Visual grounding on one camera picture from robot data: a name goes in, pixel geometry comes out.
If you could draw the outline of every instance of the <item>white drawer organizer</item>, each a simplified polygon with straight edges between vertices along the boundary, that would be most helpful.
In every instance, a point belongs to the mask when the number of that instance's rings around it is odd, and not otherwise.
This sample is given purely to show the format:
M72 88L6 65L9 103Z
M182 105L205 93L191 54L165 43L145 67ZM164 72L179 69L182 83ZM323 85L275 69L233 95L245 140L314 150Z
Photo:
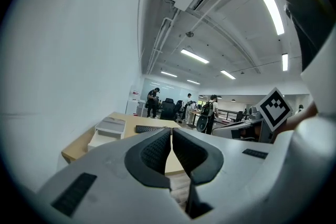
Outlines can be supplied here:
M125 125L126 121L104 118L96 125L94 136L88 144L88 151L105 143L123 139L125 136Z

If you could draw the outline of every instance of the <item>linear light fixture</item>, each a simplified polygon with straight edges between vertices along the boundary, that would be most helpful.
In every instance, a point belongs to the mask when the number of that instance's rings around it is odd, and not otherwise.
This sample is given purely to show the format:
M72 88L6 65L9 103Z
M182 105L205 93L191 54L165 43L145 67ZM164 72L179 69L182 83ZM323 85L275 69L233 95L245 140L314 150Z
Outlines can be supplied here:
M275 3L275 0L264 0L267 8L268 8L268 11L272 17L272 20L273 20L273 23L274 23L274 26L275 26L275 29L277 31L277 34L278 36L279 35L282 35L285 30L284 30L284 25L282 24L282 20L281 20L281 16L280 16L280 13L279 13L279 9L278 9L278 6L277 4Z
M234 76L230 75L228 72L226 72L225 70L222 70L221 73L223 73L224 75L228 76L231 79L236 79Z
M282 55L282 70L283 71L288 70L288 54Z
M173 75L173 74L169 74L169 73L167 73L167 72L163 72L163 71L161 71L161 73L162 73L162 74L165 74L165 75L168 75L168 76L172 76L172 77L177 78L177 76L175 76L175 75Z
M187 51L187 50L185 50L185 49L181 50L181 53L183 53L183 54L185 54L185 55L188 55L188 56L190 56L190 57L193 57L193 58L195 58L196 60L201 61L201 62L203 62L203 63L209 63L209 61L207 61L207 60L203 59L202 57L197 56L196 54L193 54L192 52Z
M200 85L200 83L195 82L195 81L192 81L192 80L189 80L189 79L187 79L187 81L189 81L189 82L191 82L191 83L194 83L194 84L198 84L198 85Z

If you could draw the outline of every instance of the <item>black sleeve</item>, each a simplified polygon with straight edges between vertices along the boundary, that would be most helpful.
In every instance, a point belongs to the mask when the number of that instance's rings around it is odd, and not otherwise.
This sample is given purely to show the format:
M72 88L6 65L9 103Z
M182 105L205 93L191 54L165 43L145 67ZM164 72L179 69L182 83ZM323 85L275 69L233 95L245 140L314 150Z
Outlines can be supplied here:
M335 23L335 12L329 0L286 0L291 19L298 32L302 69L309 65Z

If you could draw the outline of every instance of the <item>wooden tabletop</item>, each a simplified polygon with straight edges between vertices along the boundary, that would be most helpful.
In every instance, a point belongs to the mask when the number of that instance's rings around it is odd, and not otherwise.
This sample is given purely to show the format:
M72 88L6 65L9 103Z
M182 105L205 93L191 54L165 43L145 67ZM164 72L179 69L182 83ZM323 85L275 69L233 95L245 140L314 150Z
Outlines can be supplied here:
M115 113L115 112L110 114L108 117L126 121L124 138L137 135L137 133L135 132L136 125L146 125L146 126L153 126L153 127L169 127L169 128L180 127L174 121L142 118L138 116L125 115L125 114L120 114L120 113ZM73 162L77 160L78 158L80 158L81 156L85 155L88 152L88 144L90 143L94 134L95 134L95 127L93 126L87 132L83 133L83 135L81 135L76 140L74 140L70 145L68 145L62 151L62 156L66 160ZM183 171L183 168L179 160L175 156L173 150L171 150L167 158L167 162L166 162L166 173L170 174L170 173L176 173L180 171Z

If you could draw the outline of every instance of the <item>black rectangular slot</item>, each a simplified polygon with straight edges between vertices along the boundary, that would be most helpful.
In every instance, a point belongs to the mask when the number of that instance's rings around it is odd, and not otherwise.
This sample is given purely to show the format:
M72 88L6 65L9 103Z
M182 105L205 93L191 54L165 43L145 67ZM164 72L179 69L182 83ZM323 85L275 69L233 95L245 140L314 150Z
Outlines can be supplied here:
M83 173L51 204L52 207L71 217L83 200L97 176Z
M246 155L250 155L250 156L261 158L261 159L266 159L266 157L268 155L268 153L266 153L266 152L255 151L255 150L251 150L249 148L245 149L243 151L243 153L246 154Z

